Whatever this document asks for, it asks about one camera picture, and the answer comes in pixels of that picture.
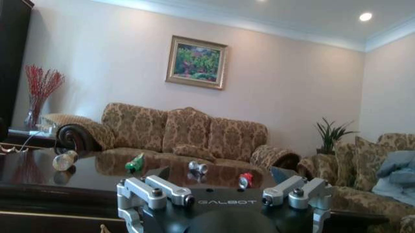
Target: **dark cabinet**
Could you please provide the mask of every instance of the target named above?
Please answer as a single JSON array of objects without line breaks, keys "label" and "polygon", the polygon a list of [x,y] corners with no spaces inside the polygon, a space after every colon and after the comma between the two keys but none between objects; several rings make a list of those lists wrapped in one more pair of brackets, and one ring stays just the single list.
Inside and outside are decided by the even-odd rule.
[{"label": "dark cabinet", "polygon": [[10,125],[33,3],[0,0],[0,118]]}]

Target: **crown molding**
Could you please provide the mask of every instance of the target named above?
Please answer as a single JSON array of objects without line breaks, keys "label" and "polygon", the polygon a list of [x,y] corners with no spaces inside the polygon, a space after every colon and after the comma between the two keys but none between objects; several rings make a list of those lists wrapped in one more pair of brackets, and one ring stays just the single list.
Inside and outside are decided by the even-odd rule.
[{"label": "crown molding", "polygon": [[177,4],[166,4],[148,0],[91,0],[111,5],[118,5],[144,11],[214,23],[260,33],[278,35],[293,40],[310,41],[314,43],[336,46],[344,49],[365,51],[364,41],[349,40],[340,37],[318,35],[314,33],[301,32],[288,27],[281,27],[273,22],[265,22],[238,16],[229,16],[218,11],[202,10],[194,6],[182,6]]},{"label": "crown molding", "polygon": [[281,24],[276,24],[274,22],[260,21],[252,18],[229,15],[220,12],[218,10],[197,7],[196,5],[184,5],[176,2],[168,3],[162,0],[91,1],[246,29],[260,33],[278,35],[293,40],[309,41],[361,52],[368,52],[415,32],[415,17],[412,17],[404,23],[394,25],[390,29],[376,33],[365,41],[360,41],[336,36],[321,35],[320,33],[301,32]]},{"label": "crown molding", "polygon": [[412,33],[415,33],[415,16],[392,28],[372,35],[366,40],[365,52],[372,51]]}]

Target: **electrical cable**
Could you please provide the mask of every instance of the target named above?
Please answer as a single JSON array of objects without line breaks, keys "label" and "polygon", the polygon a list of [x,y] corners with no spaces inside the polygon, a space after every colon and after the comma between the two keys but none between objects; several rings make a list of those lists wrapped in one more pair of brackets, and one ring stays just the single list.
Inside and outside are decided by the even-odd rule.
[{"label": "electrical cable", "polygon": [[41,133],[41,131],[38,131],[37,133],[31,134],[30,137],[27,137],[27,139],[25,140],[22,146],[19,147],[19,150],[15,150],[17,153],[19,153],[27,143],[27,141],[31,139],[33,136],[35,136],[38,133]]}]

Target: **recessed ceiling light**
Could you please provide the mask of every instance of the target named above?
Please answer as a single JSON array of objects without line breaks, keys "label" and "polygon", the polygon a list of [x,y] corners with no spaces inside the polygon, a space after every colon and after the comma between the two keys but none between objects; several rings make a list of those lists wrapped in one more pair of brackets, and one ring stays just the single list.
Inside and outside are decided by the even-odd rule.
[{"label": "recessed ceiling light", "polygon": [[370,19],[370,13],[369,12],[365,12],[360,15],[358,17],[360,21],[368,21]]}]

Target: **sofa armrest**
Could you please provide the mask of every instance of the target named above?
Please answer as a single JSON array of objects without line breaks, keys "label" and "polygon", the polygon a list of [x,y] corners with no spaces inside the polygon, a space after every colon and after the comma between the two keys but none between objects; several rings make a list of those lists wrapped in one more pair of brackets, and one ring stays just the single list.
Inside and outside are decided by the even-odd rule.
[{"label": "sofa armrest", "polygon": [[306,177],[308,180],[312,180],[317,176],[312,156],[300,159],[297,173],[300,176]]},{"label": "sofa armrest", "polygon": [[270,147],[268,145],[258,146],[249,159],[252,165],[266,170],[270,166],[294,170],[298,161],[300,156],[292,150]]},{"label": "sofa armrest", "polygon": [[400,220],[400,231],[398,233],[415,232],[415,215],[404,216]]},{"label": "sofa armrest", "polygon": [[106,150],[113,147],[114,134],[110,128],[82,116],[49,114],[42,116],[58,129],[55,138],[65,147],[75,151]]},{"label": "sofa armrest", "polygon": [[301,158],[297,164],[297,172],[310,180],[314,177],[325,179],[329,184],[334,185],[337,180],[337,161],[336,157],[329,154],[317,154]]}]

